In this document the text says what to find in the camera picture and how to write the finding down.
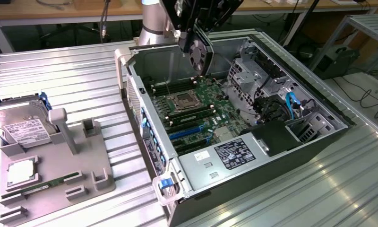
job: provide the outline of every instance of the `motherboard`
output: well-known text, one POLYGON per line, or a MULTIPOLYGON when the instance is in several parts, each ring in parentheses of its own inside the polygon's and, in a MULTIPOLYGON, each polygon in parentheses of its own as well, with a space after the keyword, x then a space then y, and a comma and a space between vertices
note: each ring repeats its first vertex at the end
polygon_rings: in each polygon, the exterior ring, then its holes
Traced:
POLYGON ((240 135, 248 124, 213 78, 152 86, 152 102, 179 155, 240 135))

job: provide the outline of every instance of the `workbench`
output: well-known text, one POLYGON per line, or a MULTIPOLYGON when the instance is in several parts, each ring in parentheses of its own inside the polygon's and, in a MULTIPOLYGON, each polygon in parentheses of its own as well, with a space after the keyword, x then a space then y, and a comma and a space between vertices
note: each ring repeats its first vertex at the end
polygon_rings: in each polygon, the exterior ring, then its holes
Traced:
MULTIPOLYGON (((356 122, 310 162, 185 222, 209 226, 378 226, 378 126, 266 36, 255 34, 317 91, 356 122)), ((0 56, 0 97, 43 89, 68 125, 93 117, 101 124, 117 188, 28 223, 32 226, 167 227, 141 152, 119 95, 113 52, 133 42, 97 44, 0 56)))
MULTIPOLYGON (((378 8, 378 0, 368 0, 370 8, 369 13, 374 13, 378 8)), ((109 9, 108 21, 137 20, 143 19, 143 5, 140 0, 121 0, 121 8, 109 9)), ((285 45, 292 40, 301 21, 306 15, 306 11, 312 4, 298 4, 294 10, 301 13, 290 34, 286 38, 285 45)), ((0 49, 3 53, 13 52, 11 42, 1 30, 4 26, 20 25, 45 25, 45 24, 67 24, 67 23, 87 23, 99 22, 101 16, 101 9, 97 10, 76 10, 73 5, 64 6, 64 10, 55 9, 53 7, 43 6, 35 0, 12 0, 11 4, 0 5, 0 49)), ((332 12, 332 11, 352 11, 361 10, 362 6, 356 5, 338 5, 332 0, 321 0, 314 12, 332 12)), ((294 5, 288 3, 277 3, 273 1, 270 4, 262 0, 244 0, 240 8, 233 15, 260 15, 260 14, 286 14, 292 13, 294 5)))

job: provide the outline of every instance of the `hard drive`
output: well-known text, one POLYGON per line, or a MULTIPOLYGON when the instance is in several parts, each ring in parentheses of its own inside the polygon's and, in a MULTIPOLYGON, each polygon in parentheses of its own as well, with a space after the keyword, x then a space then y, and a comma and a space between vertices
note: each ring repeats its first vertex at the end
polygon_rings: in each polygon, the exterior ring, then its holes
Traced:
POLYGON ((48 120, 49 104, 44 96, 31 95, 0 101, 0 137, 4 144, 24 148, 49 143, 59 130, 48 120))

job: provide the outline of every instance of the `wooden table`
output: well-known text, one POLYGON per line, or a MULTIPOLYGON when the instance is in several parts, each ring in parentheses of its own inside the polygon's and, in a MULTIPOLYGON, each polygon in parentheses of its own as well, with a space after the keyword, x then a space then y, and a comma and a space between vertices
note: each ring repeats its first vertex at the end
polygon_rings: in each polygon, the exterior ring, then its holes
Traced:
MULTIPOLYGON (((296 10, 294 5, 288 3, 277 3, 276 1, 268 4, 262 0, 245 0, 235 15, 259 15, 274 13, 301 13, 298 20, 293 26, 286 41, 294 35, 302 18, 310 7, 310 3, 298 4, 296 10)), ((53 3, 61 3, 64 0, 51 0, 53 3)), ((123 7, 109 9, 108 21, 137 20, 143 19, 143 5, 140 0, 121 0, 123 7)), ((378 8, 378 0, 369 0, 372 9, 370 13, 378 8)), ((360 10, 361 5, 341 6, 330 0, 321 0, 314 12, 325 11, 350 11, 360 10)), ((1 27, 20 25, 44 25, 44 24, 67 24, 67 23, 87 23, 100 21, 101 9, 97 10, 76 10, 73 5, 64 6, 64 10, 53 7, 43 6, 35 0, 12 0, 11 4, 0 5, 0 49, 3 53, 13 52, 12 45, 3 33, 1 27)))

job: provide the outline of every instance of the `power supply label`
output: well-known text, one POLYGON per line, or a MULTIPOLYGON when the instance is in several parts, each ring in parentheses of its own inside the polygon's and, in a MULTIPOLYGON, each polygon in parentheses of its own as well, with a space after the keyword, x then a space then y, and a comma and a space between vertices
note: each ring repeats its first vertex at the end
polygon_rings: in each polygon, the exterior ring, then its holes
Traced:
POLYGON ((215 150, 227 169, 235 169, 256 159, 241 138, 215 147, 215 150))
POLYGON ((152 159, 153 167, 156 169, 157 176, 160 176, 164 173, 164 170, 163 170, 159 158, 157 158, 157 151, 155 149, 152 139, 151 138, 144 139, 144 144, 145 144, 145 147, 147 147, 147 151, 151 154, 151 159, 152 159))
POLYGON ((21 145, 49 139, 40 119, 5 125, 4 129, 21 145))

